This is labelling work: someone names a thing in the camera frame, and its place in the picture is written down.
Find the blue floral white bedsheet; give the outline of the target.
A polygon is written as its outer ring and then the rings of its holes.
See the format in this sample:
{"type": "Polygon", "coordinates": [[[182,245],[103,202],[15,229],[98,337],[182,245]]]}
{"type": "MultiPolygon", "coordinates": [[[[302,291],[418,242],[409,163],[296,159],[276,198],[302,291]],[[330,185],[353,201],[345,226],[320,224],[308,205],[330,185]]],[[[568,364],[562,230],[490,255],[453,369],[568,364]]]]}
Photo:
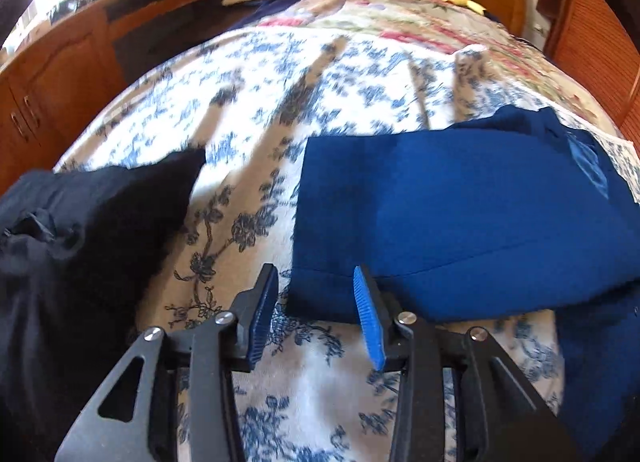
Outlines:
{"type": "MultiPolygon", "coordinates": [[[[634,144],[501,75],[480,44],[446,54],[325,28],[240,29],[172,58],[122,92],[60,168],[142,166],[203,149],[181,235],[139,324],[192,329],[272,263],[280,289],[264,356],[234,379],[245,456],[384,461],[399,433],[399,374],[373,369],[358,317],[310,320],[286,310],[307,141],[444,130],[506,105],[550,108],[565,127],[590,133],[639,207],[634,144]]],[[[458,333],[487,332],[560,418],[565,361],[552,310],[450,323],[419,318],[458,333]]]]}

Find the navy blue suit jacket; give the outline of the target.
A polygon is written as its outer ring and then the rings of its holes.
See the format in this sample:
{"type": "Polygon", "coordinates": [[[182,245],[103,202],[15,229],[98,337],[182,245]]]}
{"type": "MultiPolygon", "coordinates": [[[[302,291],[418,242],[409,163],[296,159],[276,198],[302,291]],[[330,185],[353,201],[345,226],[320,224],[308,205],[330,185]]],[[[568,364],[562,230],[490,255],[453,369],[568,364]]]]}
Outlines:
{"type": "Polygon", "coordinates": [[[639,456],[639,208],[590,133],[506,105],[444,130],[307,141],[286,310],[353,323],[352,279],[436,323],[552,310],[559,417],[589,461],[639,456]]]}

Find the wooden louvered wardrobe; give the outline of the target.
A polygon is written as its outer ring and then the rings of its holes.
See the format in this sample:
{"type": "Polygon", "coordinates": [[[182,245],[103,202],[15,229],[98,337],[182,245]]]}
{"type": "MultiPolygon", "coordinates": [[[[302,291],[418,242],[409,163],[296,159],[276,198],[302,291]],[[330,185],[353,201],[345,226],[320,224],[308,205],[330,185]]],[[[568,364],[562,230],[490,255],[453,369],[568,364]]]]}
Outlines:
{"type": "Polygon", "coordinates": [[[639,51],[604,0],[562,0],[544,53],[639,143],[639,51]]]}

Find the wooden desk with drawers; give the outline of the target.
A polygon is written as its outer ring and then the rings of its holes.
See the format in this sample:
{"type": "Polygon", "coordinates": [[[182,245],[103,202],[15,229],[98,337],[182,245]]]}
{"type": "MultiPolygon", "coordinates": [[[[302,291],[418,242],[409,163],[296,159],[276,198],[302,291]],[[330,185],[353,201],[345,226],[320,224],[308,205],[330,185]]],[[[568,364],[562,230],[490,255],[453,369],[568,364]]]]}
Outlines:
{"type": "Polygon", "coordinates": [[[1,186],[51,168],[130,83],[120,44],[198,0],[96,0],[55,23],[1,69],[1,186]]]}

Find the pink floral quilt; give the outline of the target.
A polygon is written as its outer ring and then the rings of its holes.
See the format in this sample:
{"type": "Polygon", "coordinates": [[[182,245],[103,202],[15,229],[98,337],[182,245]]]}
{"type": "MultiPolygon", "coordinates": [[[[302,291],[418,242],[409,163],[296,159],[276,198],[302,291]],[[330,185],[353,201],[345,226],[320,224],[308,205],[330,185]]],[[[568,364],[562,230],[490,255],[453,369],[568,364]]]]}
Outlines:
{"type": "Polygon", "coordinates": [[[439,0],[299,0],[260,26],[332,28],[418,44],[451,54],[485,47],[498,72],[611,135],[620,132],[592,94],[526,40],[498,23],[439,0]]]}

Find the black garment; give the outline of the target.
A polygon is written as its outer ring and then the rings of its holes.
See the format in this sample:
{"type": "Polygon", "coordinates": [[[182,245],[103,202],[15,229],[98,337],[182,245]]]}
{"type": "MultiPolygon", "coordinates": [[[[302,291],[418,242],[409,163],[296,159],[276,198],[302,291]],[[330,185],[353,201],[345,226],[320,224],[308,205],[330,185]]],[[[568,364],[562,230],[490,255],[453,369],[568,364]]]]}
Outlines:
{"type": "Polygon", "coordinates": [[[126,352],[204,163],[187,149],[134,168],[32,170],[2,195],[3,460],[52,460],[126,352]]]}

